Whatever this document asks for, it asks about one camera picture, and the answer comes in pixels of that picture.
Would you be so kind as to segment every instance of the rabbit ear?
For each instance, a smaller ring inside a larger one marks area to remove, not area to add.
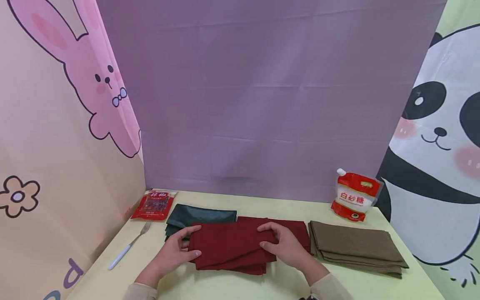
[[[73,3],[89,35],[101,30],[100,13],[95,0],[74,0]]]
[[[20,26],[46,52],[65,62],[76,38],[65,19],[48,0],[7,0]]]

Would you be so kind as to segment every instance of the fork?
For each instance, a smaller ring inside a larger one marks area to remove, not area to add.
[[[133,244],[138,240],[138,238],[145,234],[149,229],[150,229],[150,225],[152,225],[152,221],[147,221],[144,225],[144,227],[142,228],[142,230],[140,231],[140,234],[130,243],[127,245],[127,247],[125,247],[121,252],[120,254],[115,258],[115,260],[108,266],[108,270],[110,271],[111,269],[113,269],[118,263],[119,261],[122,259],[122,257],[128,252],[128,250],[130,250],[130,248],[133,246]]]

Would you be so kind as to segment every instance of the folded napkin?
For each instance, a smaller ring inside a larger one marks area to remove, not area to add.
[[[193,261],[196,269],[265,274],[266,263],[276,261],[276,257],[263,250],[260,242],[276,241],[271,230],[257,230],[264,223],[264,219],[252,218],[236,223],[201,224],[202,229],[192,233],[189,244],[189,251],[202,251]]]
[[[303,221],[276,220],[276,219],[269,219],[269,218],[254,218],[250,216],[239,216],[237,218],[237,222],[242,222],[245,220],[248,221],[252,219],[261,219],[261,220],[264,220],[264,223],[275,222],[284,227],[287,227],[288,229],[290,229],[293,235],[295,235],[295,237],[299,240],[300,244],[305,248],[305,250],[307,252],[310,252],[310,237],[308,235],[307,226]]]
[[[231,223],[235,222],[236,218],[236,210],[207,209],[177,204],[167,219],[166,240],[172,234],[191,226],[193,223]]]
[[[311,251],[328,262],[402,278],[407,263],[390,234],[382,230],[309,223]]]

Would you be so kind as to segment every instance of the red cloth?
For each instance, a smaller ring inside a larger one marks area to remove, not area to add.
[[[295,235],[295,237],[299,240],[300,244],[304,247],[304,249],[310,253],[310,236],[308,235],[307,226],[303,221],[293,221],[293,220],[275,220],[269,218],[254,218],[250,216],[239,216],[237,218],[237,222],[244,222],[249,221],[252,219],[259,219],[264,220],[261,222],[262,224],[268,222],[275,222],[282,226],[287,227],[290,231]]]
[[[194,260],[196,269],[265,274],[266,263],[276,257],[263,250],[260,242],[276,241],[272,231],[257,231],[264,223],[265,219],[252,218],[241,223],[201,224],[202,229],[190,235],[189,250],[202,251]]]

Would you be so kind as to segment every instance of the human hand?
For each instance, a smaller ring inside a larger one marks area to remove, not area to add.
[[[183,250],[187,249],[190,243],[187,240],[183,240],[183,238],[201,228],[201,225],[185,227],[168,238],[158,254],[152,260],[152,263],[157,265],[162,276],[167,275],[177,269],[181,264],[194,260],[202,254],[200,250]]]
[[[200,256],[202,254],[200,250],[184,250],[188,248],[189,241],[183,241],[183,238],[201,228],[201,225],[185,227],[172,234],[153,260],[139,274],[135,282],[156,288],[162,277],[177,269],[181,264]]]
[[[278,244],[263,241],[260,243],[260,246],[291,267],[299,269],[302,261],[310,256],[287,227],[274,222],[268,222],[260,225],[257,230],[272,230],[274,232]]]
[[[309,286],[328,275],[327,268],[302,247],[290,229],[280,224],[269,222],[259,226],[257,230],[265,231],[269,229],[275,233],[278,244],[263,241],[260,243],[260,246],[271,254],[276,255],[287,265],[302,272]]]

